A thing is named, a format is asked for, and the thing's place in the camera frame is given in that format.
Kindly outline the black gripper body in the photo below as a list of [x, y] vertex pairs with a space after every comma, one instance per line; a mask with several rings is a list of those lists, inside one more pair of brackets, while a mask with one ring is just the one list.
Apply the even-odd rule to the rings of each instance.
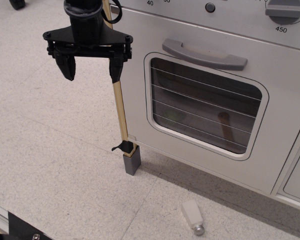
[[69, 16], [70, 26], [43, 34], [48, 54], [54, 56], [54, 51], [60, 47], [64, 55], [112, 58], [115, 54], [122, 54], [125, 62], [131, 59], [133, 37], [106, 25], [118, 23], [123, 16], [120, 2], [115, 0], [114, 3], [119, 14], [110, 20], [101, 0], [65, 0], [63, 8]]

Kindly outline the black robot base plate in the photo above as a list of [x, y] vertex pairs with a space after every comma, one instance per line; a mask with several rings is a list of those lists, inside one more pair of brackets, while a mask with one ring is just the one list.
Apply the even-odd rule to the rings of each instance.
[[18, 240], [52, 240], [50, 236], [8, 212], [8, 233]]

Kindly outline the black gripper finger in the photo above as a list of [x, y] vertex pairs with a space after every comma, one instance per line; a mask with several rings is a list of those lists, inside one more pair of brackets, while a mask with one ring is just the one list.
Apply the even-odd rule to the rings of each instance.
[[114, 53], [109, 58], [109, 74], [113, 84], [120, 81], [124, 60], [124, 54], [121, 52]]
[[76, 61], [73, 55], [64, 54], [54, 50], [54, 59], [63, 76], [73, 81], [76, 74]]

